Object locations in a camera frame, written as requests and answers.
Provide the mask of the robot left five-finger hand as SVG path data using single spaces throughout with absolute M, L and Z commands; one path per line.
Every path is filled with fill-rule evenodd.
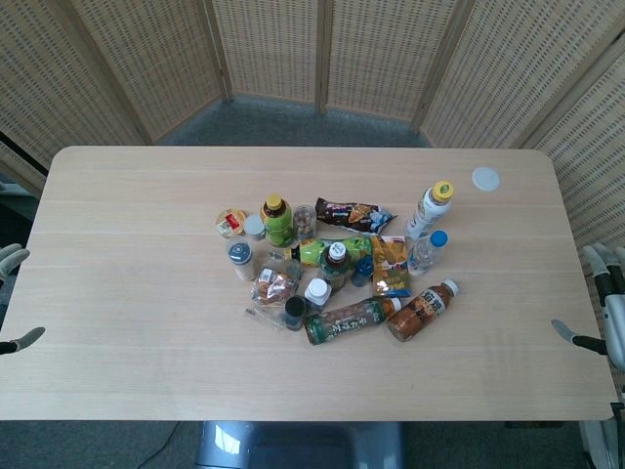
M 13 243 L 1 248 L 1 286 L 4 286 L 17 269 L 30 255 L 30 251 L 19 243 Z M 1 354 L 10 355 L 33 345 L 46 331 L 38 326 L 28 331 L 24 336 L 1 342 Z

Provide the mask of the robot right five-finger hand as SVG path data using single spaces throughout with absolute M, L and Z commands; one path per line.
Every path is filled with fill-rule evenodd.
M 604 322 L 604 339 L 573 332 L 553 319 L 551 325 L 565 341 L 608 357 L 619 371 L 624 371 L 624 248 L 611 251 L 601 243 L 585 245 L 582 252 L 590 263 Z

